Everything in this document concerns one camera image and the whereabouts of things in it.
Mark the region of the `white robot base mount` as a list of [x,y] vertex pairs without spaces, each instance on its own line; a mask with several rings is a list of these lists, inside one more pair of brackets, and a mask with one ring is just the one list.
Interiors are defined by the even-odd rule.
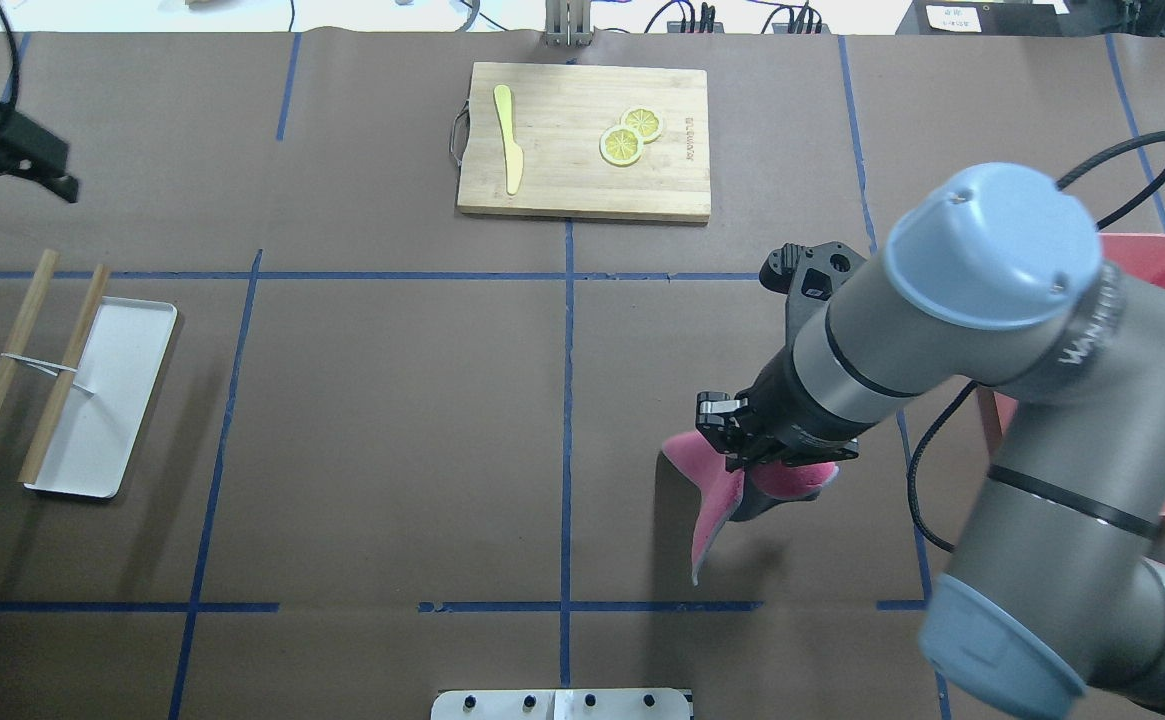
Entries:
[[631,689],[496,689],[444,691],[431,719],[693,719],[690,691]]

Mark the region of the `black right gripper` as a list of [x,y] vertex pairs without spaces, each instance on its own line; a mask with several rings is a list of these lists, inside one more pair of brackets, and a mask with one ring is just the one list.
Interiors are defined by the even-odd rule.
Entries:
[[857,421],[846,421],[812,398],[791,355],[771,357],[737,395],[697,393],[696,430],[723,456],[728,471],[850,461],[857,459],[861,435]]

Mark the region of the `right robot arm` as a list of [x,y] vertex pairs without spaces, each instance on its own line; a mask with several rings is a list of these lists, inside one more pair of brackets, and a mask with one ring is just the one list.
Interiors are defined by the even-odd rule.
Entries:
[[1016,402],[947,569],[922,655],[1014,717],[1088,689],[1165,717],[1165,290],[1103,254],[1097,223],[1038,170],[954,174],[828,285],[770,274],[786,346],[697,428],[729,470],[846,460],[949,377]]

